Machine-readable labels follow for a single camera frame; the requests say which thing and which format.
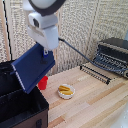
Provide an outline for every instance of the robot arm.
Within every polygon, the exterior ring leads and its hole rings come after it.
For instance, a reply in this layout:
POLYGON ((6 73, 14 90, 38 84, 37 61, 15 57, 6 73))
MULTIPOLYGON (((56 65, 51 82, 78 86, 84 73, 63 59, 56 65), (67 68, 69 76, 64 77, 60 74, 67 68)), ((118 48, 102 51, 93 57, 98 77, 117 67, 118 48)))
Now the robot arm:
POLYGON ((23 0, 28 35, 47 50, 58 47, 58 23, 54 13, 65 0, 23 0))

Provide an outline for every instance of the small plate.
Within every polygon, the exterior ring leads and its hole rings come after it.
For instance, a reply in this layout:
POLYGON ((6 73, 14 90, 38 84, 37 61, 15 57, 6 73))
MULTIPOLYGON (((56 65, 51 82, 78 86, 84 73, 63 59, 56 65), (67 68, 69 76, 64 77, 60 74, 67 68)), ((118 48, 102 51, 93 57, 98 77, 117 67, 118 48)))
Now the small plate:
POLYGON ((64 94, 60 93, 59 88, 58 88, 58 94, 59 94, 59 96, 60 96, 61 98, 63 98, 63 99, 70 99, 70 98, 72 98, 73 95, 75 94, 75 89, 74 89, 71 85, 67 85, 67 84, 62 84, 62 85, 65 86, 65 87, 70 88, 70 90, 73 92, 73 94, 71 94, 71 95, 64 95, 64 94))

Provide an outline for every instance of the black box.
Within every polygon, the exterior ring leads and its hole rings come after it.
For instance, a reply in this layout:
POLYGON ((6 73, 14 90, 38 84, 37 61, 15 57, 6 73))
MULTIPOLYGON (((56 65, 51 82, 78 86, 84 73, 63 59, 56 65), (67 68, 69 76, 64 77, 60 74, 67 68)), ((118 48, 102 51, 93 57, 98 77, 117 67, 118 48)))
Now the black box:
POLYGON ((21 89, 10 63, 0 64, 0 128, 47 128, 48 102, 37 87, 21 89))

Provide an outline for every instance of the wooden countertop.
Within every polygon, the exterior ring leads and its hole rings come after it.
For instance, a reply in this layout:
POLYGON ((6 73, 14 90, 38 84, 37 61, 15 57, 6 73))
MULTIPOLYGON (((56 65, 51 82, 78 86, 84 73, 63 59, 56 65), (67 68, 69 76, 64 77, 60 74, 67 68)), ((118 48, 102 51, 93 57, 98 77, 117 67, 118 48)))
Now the wooden countertop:
POLYGON ((76 67, 50 76, 41 92, 50 105, 48 128, 110 128, 128 102, 128 80, 115 75, 106 85, 76 67), (75 88, 72 99, 59 97, 61 84, 75 88))

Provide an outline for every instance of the food item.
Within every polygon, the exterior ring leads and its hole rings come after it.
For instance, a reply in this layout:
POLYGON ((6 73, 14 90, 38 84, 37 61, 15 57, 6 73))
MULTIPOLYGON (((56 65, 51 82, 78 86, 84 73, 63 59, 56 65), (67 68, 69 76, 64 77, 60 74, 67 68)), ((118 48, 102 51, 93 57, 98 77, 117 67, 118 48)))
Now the food item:
POLYGON ((61 86, 59 87, 59 91, 70 91, 70 88, 61 85, 61 86))
POLYGON ((60 93, 62 93, 64 95, 71 95, 71 94, 73 94, 72 91, 60 91, 60 93))

